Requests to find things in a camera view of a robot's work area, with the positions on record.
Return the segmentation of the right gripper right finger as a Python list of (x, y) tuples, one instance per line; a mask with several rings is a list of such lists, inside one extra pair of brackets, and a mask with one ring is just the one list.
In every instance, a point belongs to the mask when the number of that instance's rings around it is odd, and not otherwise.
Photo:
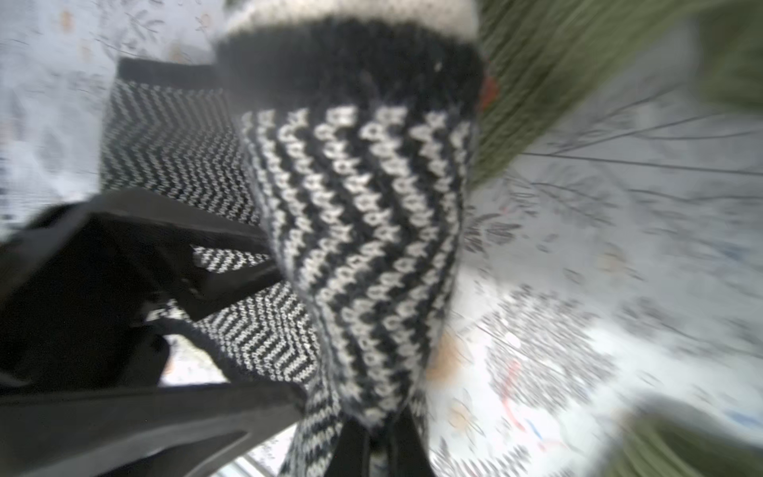
[(392, 477), (435, 476), (409, 407), (391, 426), (387, 457)]

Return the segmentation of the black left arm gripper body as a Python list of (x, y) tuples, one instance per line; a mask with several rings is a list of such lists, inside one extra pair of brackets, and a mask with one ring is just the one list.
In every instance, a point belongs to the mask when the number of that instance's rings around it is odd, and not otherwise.
[(169, 345), (145, 322), (155, 285), (125, 249), (196, 209), (159, 196), (53, 206), (1, 247), (1, 391), (156, 387)]

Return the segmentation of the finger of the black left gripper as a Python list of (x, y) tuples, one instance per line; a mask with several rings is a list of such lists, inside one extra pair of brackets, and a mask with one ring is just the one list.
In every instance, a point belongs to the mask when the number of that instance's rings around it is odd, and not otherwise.
[(193, 321), (282, 280), (257, 226), (143, 189), (100, 194), (93, 198), (93, 214), (151, 289)]
[(211, 476), (297, 423), (298, 385), (259, 381), (2, 397), (4, 476)]

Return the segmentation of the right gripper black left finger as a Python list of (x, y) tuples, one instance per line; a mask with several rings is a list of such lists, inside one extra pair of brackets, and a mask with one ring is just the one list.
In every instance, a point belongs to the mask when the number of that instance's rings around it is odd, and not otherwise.
[(368, 477), (370, 470), (371, 435), (355, 421), (346, 421), (339, 435), (325, 477)]

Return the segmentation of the black white patterned knit scarf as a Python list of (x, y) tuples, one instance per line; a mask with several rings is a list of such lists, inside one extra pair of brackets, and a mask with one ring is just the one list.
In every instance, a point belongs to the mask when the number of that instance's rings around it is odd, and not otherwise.
[(280, 472), (322, 476), (346, 421), (389, 475), (444, 327), (485, 64), (473, 1), (232, 1), (212, 65), (123, 58), (103, 190), (260, 227), (282, 280), (199, 322), (155, 313), (229, 376), (307, 395)]

